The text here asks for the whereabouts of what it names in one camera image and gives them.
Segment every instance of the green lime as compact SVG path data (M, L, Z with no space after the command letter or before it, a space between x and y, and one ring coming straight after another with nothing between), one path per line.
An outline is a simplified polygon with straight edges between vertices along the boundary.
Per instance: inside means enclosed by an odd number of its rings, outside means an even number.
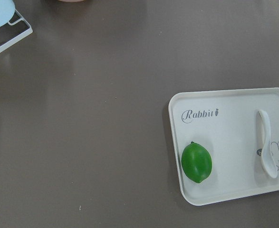
M189 179L201 183L211 173L211 156L203 146L191 142L183 150L182 168Z

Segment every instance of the gray table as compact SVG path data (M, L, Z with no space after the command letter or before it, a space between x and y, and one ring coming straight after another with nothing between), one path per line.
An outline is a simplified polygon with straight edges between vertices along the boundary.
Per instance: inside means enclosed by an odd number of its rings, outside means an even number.
M279 227L279 191L196 207L178 92L279 87L279 0L15 0L0 54L0 228Z

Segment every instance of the tray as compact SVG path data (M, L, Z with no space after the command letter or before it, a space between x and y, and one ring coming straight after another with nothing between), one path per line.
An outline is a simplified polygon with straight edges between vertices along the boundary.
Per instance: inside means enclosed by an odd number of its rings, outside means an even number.
M270 119L275 179L260 161L260 109ZM179 93L170 100L169 116L180 188L189 203L205 205L279 190L279 88ZM212 172L200 184L188 179L181 166L182 152L191 141L212 158Z

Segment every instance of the white tray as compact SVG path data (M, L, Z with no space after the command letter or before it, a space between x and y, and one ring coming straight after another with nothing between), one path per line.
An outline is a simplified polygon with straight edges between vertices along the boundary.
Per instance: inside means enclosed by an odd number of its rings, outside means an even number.
M260 161L259 109L270 119L276 179ZM180 188L189 203L205 205L279 190L279 88L179 93L170 100L169 116ZM212 157L212 172L200 184L188 179L181 166L182 152L191 141Z

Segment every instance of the white spoon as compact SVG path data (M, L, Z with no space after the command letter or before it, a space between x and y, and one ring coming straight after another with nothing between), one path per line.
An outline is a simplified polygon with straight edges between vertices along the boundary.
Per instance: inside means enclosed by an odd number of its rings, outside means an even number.
M261 152L261 162L265 172L272 178L278 176L276 163L271 153L271 127L267 112L264 110L258 111L264 126L264 145Z

